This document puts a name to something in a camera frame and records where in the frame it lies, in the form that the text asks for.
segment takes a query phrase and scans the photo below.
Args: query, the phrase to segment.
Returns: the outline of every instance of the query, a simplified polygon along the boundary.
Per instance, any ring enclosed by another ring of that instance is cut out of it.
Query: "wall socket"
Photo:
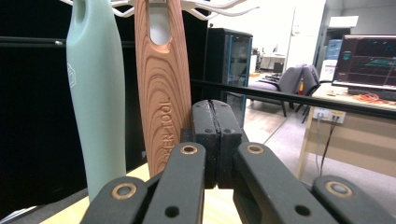
[[[326,109],[326,108],[321,108],[321,107],[315,107],[314,109],[314,119],[318,118],[318,114],[322,113],[323,117],[321,120],[327,120],[327,121],[332,121],[332,116],[337,116],[339,119],[337,120],[337,123],[343,123],[344,118],[346,117],[346,112],[344,111],[339,111],[339,110],[331,110],[331,109]]]

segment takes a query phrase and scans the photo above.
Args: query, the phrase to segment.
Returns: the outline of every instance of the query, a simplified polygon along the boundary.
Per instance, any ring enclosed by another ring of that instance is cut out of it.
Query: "wooden handle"
[[[191,90],[179,0],[168,0],[171,39],[155,45],[149,36],[149,3],[135,1],[136,68],[150,176],[163,170],[180,129],[191,127]]]

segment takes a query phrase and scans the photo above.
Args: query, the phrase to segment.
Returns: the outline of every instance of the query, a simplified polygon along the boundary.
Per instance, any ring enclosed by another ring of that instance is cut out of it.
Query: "monitor screen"
[[[396,92],[396,35],[345,35],[332,84]]]

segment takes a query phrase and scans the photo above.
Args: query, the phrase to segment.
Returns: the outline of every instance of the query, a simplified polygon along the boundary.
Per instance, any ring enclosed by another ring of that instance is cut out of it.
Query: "metal screw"
[[[180,151],[184,155],[192,155],[198,151],[198,148],[195,146],[184,146]]]
[[[264,148],[259,145],[249,145],[247,146],[247,151],[251,154],[262,154],[264,152]]]
[[[133,183],[122,183],[118,184],[113,191],[111,196],[117,200],[129,199],[136,193],[136,185]]]
[[[352,197],[352,189],[350,189],[347,185],[341,184],[337,181],[329,181],[326,183],[326,189],[340,198],[348,198]]]

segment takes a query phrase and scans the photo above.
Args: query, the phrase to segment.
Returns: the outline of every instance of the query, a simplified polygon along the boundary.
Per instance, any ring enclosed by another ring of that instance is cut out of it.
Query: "light green object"
[[[110,0],[74,0],[67,72],[92,201],[125,170],[125,83]]]

